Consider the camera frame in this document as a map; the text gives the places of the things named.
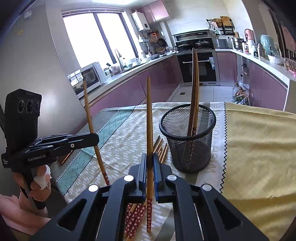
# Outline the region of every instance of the sink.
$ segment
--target sink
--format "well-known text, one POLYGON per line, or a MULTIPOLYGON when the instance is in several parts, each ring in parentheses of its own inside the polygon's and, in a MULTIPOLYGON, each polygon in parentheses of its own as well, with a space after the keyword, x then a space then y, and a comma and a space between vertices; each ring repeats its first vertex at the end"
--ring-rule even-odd
POLYGON ((124 71, 122 71, 122 72, 120 72, 120 73, 121 73, 121 74, 122 74, 122 73, 125 73, 125 72, 130 71, 130 70, 132 70, 132 69, 134 69, 134 68, 136 68, 136 67, 139 67, 139 66, 141 66, 141 65, 143 65, 143 64, 145 64, 145 63, 137 64, 137 65, 135 65, 135 66, 133 66, 133 67, 130 67, 130 68, 128 68, 128 69, 126 69, 126 70, 124 70, 124 71))

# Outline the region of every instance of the water heater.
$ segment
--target water heater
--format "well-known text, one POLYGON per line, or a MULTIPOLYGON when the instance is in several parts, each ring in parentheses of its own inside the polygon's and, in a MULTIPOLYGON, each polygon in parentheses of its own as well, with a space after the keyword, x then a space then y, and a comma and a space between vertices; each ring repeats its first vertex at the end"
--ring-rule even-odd
POLYGON ((136 11, 136 12, 132 13, 131 15, 133 16, 133 20, 135 21, 135 24, 136 24, 139 31, 150 30, 147 19, 143 13, 136 11))

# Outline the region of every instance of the window frame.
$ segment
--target window frame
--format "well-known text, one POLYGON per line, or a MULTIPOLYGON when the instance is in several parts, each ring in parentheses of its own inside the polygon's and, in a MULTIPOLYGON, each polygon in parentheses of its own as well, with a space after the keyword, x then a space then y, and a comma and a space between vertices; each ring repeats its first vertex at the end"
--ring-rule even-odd
POLYGON ((132 47, 132 49, 133 49, 133 52, 134 52, 134 54, 135 54, 135 57, 136 57, 136 58, 139 57, 139 55, 138 55, 138 51, 137 51, 137 48, 136 48, 136 45, 135 45, 135 43, 134 43, 134 41, 133 41, 133 38, 132 38, 131 33, 130 33, 129 29, 128 29, 128 26, 127 26, 127 24, 126 24, 126 22, 125 22, 125 20, 124 20, 124 17, 123 17, 122 12, 113 12, 113 11, 104 11, 104 12, 101 12, 101 11, 95 11, 95 10, 94 10, 94 11, 84 11, 84 10, 82 10, 82 9, 80 9, 80 11, 81 11, 81 12, 73 11, 72 13, 70 13, 69 11, 67 11, 67 12, 63 12, 63 13, 62 13, 62 16, 63 16, 63 18, 64 18, 64 17, 69 17, 69 16, 73 16, 73 15, 78 15, 78 14, 92 13, 92 14, 94 15, 95 20, 96 20, 96 24, 97 24, 97 26, 98 26, 98 28, 99 28, 99 31, 100 31, 100 33, 101 33, 101 35, 102 35, 103 41, 104 41, 104 43, 105 43, 105 45, 106 45, 106 48, 107 48, 107 50, 108 50, 108 52, 109 52, 109 55, 110 55, 110 57, 111 57, 111 60, 112 60, 112 62, 113 62, 114 64, 117 63, 117 60, 116 60, 116 58, 115 58, 115 56, 114 56, 114 54, 113 54, 113 52, 112 52, 112 49, 111 49, 110 44, 109 44, 109 41, 108 41, 108 39, 107 39, 107 37, 106 37, 106 35, 105 35, 105 33, 104 33, 103 27, 102 27, 102 25, 101 25, 101 23, 100 23, 100 20, 99 20, 99 17, 98 17, 97 14, 98 14, 98 13, 99 13, 99 14, 104 14, 104 13, 118 14, 118 15, 119 15, 119 18, 120 18, 120 20, 121 20, 121 23, 122 23, 122 25, 123 25, 123 27, 124 27, 124 30, 126 31, 126 35, 127 35, 128 39, 129 39, 129 41, 130 41, 130 43, 131 43, 131 47, 132 47))

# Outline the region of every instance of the window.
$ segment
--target window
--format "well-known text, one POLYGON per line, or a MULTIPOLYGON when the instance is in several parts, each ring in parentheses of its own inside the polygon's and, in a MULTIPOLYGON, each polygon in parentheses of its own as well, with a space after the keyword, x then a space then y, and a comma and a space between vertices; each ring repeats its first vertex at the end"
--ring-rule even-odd
POLYGON ((116 63, 116 48, 126 60, 138 57, 122 13, 75 14, 64 16, 64 23, 81 68, 99 62, 104 69, 116 63))

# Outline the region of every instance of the camera lens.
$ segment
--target camera lens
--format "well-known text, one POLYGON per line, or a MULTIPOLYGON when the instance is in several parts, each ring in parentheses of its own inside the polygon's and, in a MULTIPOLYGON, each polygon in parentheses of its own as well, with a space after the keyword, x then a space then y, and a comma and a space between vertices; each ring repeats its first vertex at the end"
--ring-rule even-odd
POLYGON ((37 103, 35 104, 35 111, 36 111, 36 112, 39 111, 39 102, 37 102, 37 103))
POLYGON ((19 113, 22 113, 22 111, 24 110, 25 108, 25 102, 23 100, 21 100, 17 106, 17 109, 19 111, 19 113))
POLYGON ((28 113, 32 113, 33 111, 33 106, 34 106, 34 103, 32 100, 29 100, 28 103, 27 103, 27 112, 28 113))

